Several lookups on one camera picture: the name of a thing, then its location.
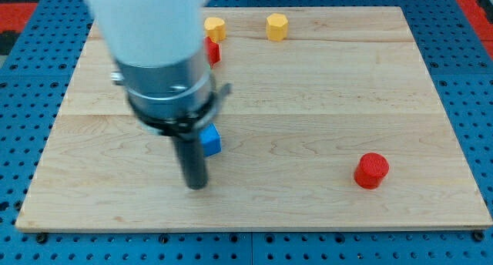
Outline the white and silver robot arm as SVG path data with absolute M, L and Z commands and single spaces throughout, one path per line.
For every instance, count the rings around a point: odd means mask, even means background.
M 193 138 L 220 109 L 203 45 L 210 0 L 85 0 L 133 112 L 165 136 Z

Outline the red block behind arm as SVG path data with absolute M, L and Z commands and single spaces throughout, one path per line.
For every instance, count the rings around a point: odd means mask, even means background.
M 210 67 L 214 67 L 221 60 L 220 45 L 215 43 L 210 37 L 204 39 L 206 54 Z

